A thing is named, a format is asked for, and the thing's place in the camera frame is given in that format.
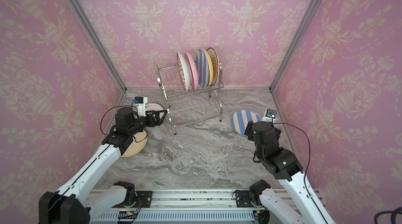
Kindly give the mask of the blue striped plate back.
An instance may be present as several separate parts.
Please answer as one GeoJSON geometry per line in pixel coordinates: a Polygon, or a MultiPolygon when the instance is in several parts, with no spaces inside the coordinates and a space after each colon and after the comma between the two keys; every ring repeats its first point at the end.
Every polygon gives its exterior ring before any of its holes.
{"type": "Polygon", "coordinates": [[[249,121],[259,122],[262,119],[256,113],[249,110],[240,110],[231,116],[232,128],[242,136],[245,136],[245,130],[249,121]]]}

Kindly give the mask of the blue striped plate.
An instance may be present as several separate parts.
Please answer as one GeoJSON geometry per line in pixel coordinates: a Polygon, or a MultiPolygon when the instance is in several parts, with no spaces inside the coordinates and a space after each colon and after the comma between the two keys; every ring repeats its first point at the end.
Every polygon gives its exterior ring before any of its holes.
{"type": "Polygon", "coordinates": [[[231,116],[232,128],[242,136],[245,136],[245,130],[249,121],[259,122],[262,119],[256,113],[249,110],[240,110],[231,116]]]}
{"type": "Polygon", "coordinates": [[[198,72],[198,83],[200,88],[206,88],[209,81],[209,66],[206,54],[203,49],[199,49],[196,55],[196,67],[198,72]]]}

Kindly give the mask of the pink plate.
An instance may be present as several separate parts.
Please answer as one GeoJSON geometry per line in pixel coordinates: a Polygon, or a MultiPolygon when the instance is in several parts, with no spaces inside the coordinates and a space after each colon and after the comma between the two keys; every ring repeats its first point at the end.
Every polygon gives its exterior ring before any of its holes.
{"type": "Polygon", "coordinates": [[[189,67],[191,70],[191,77],[192,77],[191,87],[193,88],[193,90],[196,90],[199,86],[199,83],[198,83],[199,77],[198,77],[198,71],[197,71],[195,60],[193,59],[192,55],[188,52],[185,52],[184,55],[189,63],[189,67]]]}

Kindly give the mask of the scale pattern plate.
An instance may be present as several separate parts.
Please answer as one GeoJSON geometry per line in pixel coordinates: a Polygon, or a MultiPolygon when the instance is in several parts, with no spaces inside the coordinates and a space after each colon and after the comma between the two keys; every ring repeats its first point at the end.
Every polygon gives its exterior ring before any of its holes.
{"type": "Polygon", "coordinates": [[[191,82],[192,82],[192,74],[191,74],[189,63],[188,63],[186,57],[179,52],[177,53],[177,63],[178,63],[179,75],[180,75],[180,80],[181,80],[183,89],[185,92],[188,92],[191,87],[191,82]]]}

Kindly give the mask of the blue striped plate front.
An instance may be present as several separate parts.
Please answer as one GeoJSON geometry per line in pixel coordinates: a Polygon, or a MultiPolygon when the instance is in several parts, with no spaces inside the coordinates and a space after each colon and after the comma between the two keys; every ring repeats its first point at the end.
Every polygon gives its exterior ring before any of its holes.
{"type": "Polygon", "coordinates": [[[206,54],[203,49],[199,49],[196,55],[196,67],[198,72],[198,83],[200,88],[206,88],[209,81],[209,66],[206,54]]]}

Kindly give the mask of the yellow bear plate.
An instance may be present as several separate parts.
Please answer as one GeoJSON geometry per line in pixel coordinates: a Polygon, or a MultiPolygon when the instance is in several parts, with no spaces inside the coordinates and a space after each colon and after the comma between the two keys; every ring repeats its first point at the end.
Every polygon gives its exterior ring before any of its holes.
{"type": "Polygon", "coordinates": [[[213,65],[212,65],[212,61],[211,61],[211,58],[210,58],[208,52],[205,49],[203,49],[203,50],[204,50],[204,52],[206,54],[207,61],[208,61],[208,66],[209,66],[209,81],[208,81],[208,85],[207,85],[207,87],[208,87],[209,84],[210,84],[210,81],[213,79],[213,70],[212,70],[213,65]]]}

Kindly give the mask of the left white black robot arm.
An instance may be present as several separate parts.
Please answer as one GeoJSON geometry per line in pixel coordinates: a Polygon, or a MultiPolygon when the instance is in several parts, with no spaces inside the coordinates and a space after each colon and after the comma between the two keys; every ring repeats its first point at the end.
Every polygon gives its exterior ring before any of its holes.
{"type": "Polygon", "coordinates": [[[129,106],[119,106],[115,125],[89,161],[55,192],[44,193],[38,203],[40,224],[89,224],[116,205],[141,207],[135,186],[116,182],[107,191],[88,198],[104,173],[135,141],[135,135],[147,127],[160,126],[167,110],[137,113],[129,106]]]}

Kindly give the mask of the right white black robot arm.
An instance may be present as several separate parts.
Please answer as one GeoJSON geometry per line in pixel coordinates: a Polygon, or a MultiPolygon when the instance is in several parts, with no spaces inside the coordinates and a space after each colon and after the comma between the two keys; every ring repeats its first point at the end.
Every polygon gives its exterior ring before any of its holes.
{"type": "Polygon", "coordinates": [[[334,220],[311,187],[296,155],[279,145],[281,131],[272,122],[249,121],[245,135],[255,145],[257,163],[278,180],[290,195],[297,209],[281,199],[264,180],[250,186],[254,205],[274,213],[284,224],[333,224],[334,220]]]}

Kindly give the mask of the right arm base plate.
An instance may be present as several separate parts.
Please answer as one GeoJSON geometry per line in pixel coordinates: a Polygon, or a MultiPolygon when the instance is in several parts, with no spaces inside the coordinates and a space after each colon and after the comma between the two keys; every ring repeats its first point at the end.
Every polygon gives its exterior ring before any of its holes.
{"type": "Polygon", "coordinates": [[[260,200],[255,192],[250,190],[235,190],[233,198],[238,208],[261,207],[260,200]]]}

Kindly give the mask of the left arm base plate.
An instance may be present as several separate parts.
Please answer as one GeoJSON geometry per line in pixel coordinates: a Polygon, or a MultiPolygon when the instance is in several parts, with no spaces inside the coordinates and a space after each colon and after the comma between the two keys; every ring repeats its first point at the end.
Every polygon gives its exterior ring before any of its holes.
{"type": "Polygon", "coordinates": [[[128,193],[125,200],[117,205],[124,208],[150,208],[153,191],[140,190],[128,193]]]}

